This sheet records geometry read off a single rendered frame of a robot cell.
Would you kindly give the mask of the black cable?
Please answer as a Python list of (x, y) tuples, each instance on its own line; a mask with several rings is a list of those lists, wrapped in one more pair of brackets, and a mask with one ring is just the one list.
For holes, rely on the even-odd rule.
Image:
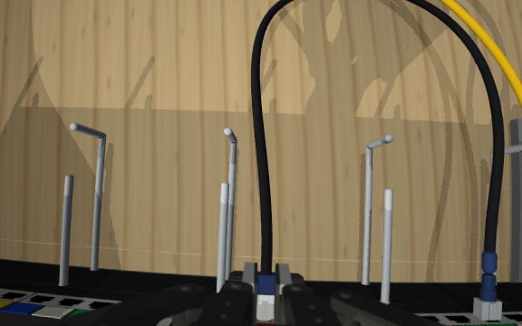
[[(266, 154), (266, 138), (260, 91), (260, 56), (266, 29), (275, 14), (294, 0), (279, 0), (264, 16), (258, 27), (251, 60), (251, 99), (256, 142), (256, 160), (261, 209), (261, 274), (272, 274), (273, 229), (269, 172)], [(493, 127), (493, 159), (488, 193), (488, 208), (485, 226), (484, 251), (481, 258), (483, 272), (493, 274), (497, 270), (496, 253), (498, 210), (504, 167), (504, 124), (497, 86), (488, 64), (474, 41), (450, 16), (425, 0), (406, 0), (439, 18), (465, 44), (472, 55), (488, 93)]]

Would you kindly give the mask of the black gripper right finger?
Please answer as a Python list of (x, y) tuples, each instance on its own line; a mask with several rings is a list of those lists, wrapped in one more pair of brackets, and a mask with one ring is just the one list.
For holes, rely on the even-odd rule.
[[(330, 303), (330, 304), (329, 304)], [(332, 307), (331, 307), (331, 306)], [(275, 264), (274, 325), (293, 326), (447, 326), (349, 290), (315, 297), (289, 264)]]

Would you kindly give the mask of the white and dark blue cable plug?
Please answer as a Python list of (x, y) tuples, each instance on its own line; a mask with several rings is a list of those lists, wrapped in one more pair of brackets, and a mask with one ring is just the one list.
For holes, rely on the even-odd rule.
[(260, 321), (271, 321), (274, 319), (276, 273), (263, 275), (257, 272), (257, 307), (256, 317)]

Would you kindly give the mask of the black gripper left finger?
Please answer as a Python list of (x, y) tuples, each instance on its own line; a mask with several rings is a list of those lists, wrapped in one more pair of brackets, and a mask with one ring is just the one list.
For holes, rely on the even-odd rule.
[(257, 286), (257, 263), (245, 262), (211, 295), (184, 283), (36, 326), (157, 326), (170, 316), (172, 326), (256, 325)]

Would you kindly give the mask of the dark grey patch panel rack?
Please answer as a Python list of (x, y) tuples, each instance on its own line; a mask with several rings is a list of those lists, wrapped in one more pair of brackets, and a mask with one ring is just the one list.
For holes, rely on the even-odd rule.
[[(0, 326), (35, 326), (123, 302), (184, 283), (219, 292), (232, 266), (237, 138), (231, 128), (228, 182), (221, 184), (217, 276), (151, 273), (98, 268), (106, 134), (72, 123), (71, 129), (99, 138), (91, 267), (69, 265), (73, 175), (65, 176), (60, 264), (0, 259)], [(481, 283), (391, 283), (392, 198), (384, 190), (382, 290), (369, 282), (372, 228), (372, 149), (393, 141), (386, 135), (366, 144), (361, 282), (306, 281), (316, 297), (349, 290), (447, 326), (522, 326), (522, 119), (510, 121), (512, 230), (510, 282), (483, 273)], [(514, 146), (513, 146), (514, 145)], [(227, 262), (227, 269), (226, 269)], [(69, 278), (68, 278), (69, 275)], [(59, 280), (60, 277), (60, 280)], [(390, 288), (391, 283), (391, 288)], [(479, 298), (477, 298), (479, 297)], [(69, 306), (70, 305), (70, 306)]]

